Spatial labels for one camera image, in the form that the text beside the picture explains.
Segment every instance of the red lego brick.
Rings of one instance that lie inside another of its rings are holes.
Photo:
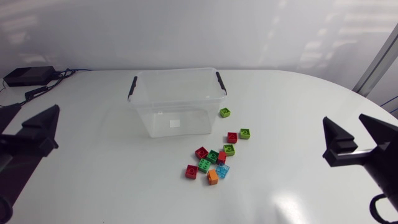
[[[220,164],[220,163],[225,164],[225,160],[226,160],[226,153],[224,151],[221,151],[218,154],[217,164]]]
[[[209,152],[204,147],[201,147],[195,151],[195,154],[197,155],[198,159],[206,159]]]
[[[185,176],[187,178],[196,179],[197,178],[198,167],[193,165],[188,165],[187,171],[185,171]]]
[[[227,140],[228,143],[236,143],[238,141],[237,133],[228,133]]]

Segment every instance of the black router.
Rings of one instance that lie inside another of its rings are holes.
[[[53,66],[17,68],[4,77],[9,86],[47,85],[55,69]]]

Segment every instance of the white wall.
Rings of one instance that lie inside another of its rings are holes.
[[[0,76],[16,67],[272,68],[352,88],[396,0],[3,0]]]

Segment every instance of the white label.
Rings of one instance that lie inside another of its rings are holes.
[[[170,120],[170,128],[179,128],[180,120]]]

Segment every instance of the transparent plastic storage box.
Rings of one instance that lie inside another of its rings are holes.
[[[215,68],[149,70],[134,77],[128,101],[157,138],[210,134],[226,95]]]

